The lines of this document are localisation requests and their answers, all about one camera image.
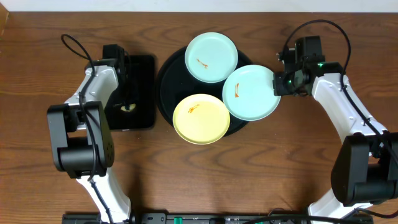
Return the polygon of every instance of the green component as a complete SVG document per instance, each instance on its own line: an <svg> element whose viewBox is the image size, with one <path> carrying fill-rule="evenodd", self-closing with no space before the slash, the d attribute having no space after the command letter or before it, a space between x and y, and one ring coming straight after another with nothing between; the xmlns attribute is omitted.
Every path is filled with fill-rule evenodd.
<svg viewBox="0 0 398 224"><path fill-rule="evenodd" d="M182 218L181 217L175 217L174 218L174 224L182 224Z"/></svg>

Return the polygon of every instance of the yellow plate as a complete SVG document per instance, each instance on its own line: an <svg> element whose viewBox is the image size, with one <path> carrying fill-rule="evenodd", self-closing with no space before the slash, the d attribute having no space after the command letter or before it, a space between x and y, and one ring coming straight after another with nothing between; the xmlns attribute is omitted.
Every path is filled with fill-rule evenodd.
<svg viewBox="0 0 398 224"><path fill-rule="evenodd" d="M196 94L183 99L175 108L173 125L177 133L194 144L210 144L229 128L229 111L214 96Z"/></svg>

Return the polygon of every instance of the wood grain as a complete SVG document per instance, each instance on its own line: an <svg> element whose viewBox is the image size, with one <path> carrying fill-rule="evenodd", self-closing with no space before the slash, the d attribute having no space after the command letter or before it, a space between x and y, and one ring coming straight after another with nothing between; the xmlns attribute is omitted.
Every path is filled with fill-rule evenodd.
<svg viewBox="0 0 398 224"><path fill-rule="evenodd" d="M287 36L320 18L347 31L350 82L372 115L397 131L398 14L12 13L0 41L0 223L60 223L65 212L97 211L52 162L47 108L74 93L87 64L62 45L61 34L76 37L93 58L115 43L155 55L159 68L196 35L221 32L254 63L282 70L275 53ZM336 29L314 24L296 37L305 35L321 35L327 60L343 63L346 44ZM185 142L160 113L149 131L112 136L114 171L134 207L170 212L301 210L330 188L341 144L323 108L293 96L266 119L207 146ZM373 210L397 208L391 200Z"/></svg>

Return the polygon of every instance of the round plate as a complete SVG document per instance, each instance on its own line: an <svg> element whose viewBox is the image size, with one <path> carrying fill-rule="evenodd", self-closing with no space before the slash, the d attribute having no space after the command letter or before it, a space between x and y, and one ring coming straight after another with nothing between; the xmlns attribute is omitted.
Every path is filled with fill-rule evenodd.
<svg viewBox="0 0 398 224"><path fill-rule="evenodd" d="M224 83L225 106L232 115L245 121L265 118L280 101L280 96L274 96L273 79L273 72L260 65L235 70Z"/></svg>
<svg viewBox="0 0 398 224"><path fill-rule="evenodd" d="M225 35L209 32L195 37L185 52L188 71L199 81L225 80L238 64L238 50Z"/></svg>
<svg viewBox="0 0 398 224"><path fill-rule="evenodd" d="M160 68L156 80L157 106L164 119L172 126L174 109L184 98L204 93L215 96L220 100L223 99L222 92L225 81L204 83L193 78L185 66L185 50L186 47L183 47L166 60L162 68ZM239 60L236 68L251 64L250 59L242 52L238 51L238 55ZM248 123L233 115L230 117L231 123L225 136L239 131Z"/></svg>
<svg viewBox="0 0 398 224"><path fill-rule="evenodd" d="M173 124L177 133L194 144L209 144L222 138L229 127L224 103L207 94L183 99L175 108Z"/></svg>

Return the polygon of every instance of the white backdrop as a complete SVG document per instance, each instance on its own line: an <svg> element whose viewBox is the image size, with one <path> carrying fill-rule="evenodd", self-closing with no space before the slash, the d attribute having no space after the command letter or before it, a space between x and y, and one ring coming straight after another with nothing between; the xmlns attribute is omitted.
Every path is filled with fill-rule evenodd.
<svg viewBox="0 0 398 224"><path fill-rule="evenodd" d="M398 0L0 0L9 11L398 12Z"/></svg>

